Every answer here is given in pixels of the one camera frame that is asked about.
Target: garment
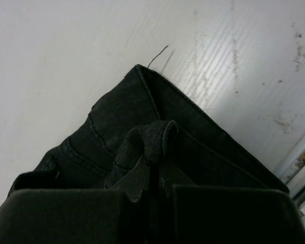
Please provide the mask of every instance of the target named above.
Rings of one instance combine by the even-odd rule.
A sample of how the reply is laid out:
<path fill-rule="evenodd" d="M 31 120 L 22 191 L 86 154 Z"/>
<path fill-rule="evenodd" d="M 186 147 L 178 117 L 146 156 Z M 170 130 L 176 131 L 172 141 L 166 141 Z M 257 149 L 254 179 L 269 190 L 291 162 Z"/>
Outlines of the garment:
<path fill-rule="evenodd" d="M 287 187 L 163 76 L 136 65 L 92 107 L 85 123 L 46 153 L 22 188 L 109 188 L 144 155 L 168 151 L 194 183 L 206 186 Z"/>

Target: black cloth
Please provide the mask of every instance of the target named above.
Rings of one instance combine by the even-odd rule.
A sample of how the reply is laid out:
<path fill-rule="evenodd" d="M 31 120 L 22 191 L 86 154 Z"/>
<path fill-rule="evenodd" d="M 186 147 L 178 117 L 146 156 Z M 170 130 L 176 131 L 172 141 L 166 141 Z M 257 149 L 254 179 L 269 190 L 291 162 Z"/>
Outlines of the black cloth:
<path fill-rule="evenodd" d="M 287 187 L 167 79 L 136 65 L 92 107 L 85 123 L 46 153 L 23 188 L 109 188 L 144 155 L 156 163 L 167 151 L 194 183 Z"/>

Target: dark denim fabric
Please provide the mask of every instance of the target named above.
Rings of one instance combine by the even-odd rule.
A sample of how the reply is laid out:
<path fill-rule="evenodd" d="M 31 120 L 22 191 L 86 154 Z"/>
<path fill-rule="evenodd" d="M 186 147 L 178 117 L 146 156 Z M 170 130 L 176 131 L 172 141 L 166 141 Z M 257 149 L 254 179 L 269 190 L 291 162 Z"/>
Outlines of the dark denim fabric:
<path fill-rule="evenodd" d="M 288 192 L 188 97 L 141 65 L 102 96 L 85 123 L 47 152 L 34 172 L 20 175 L 11 192 L 110 187 L 141 155 L 156 163 L 170 148 L 177 167 L 196 184 Z"/>

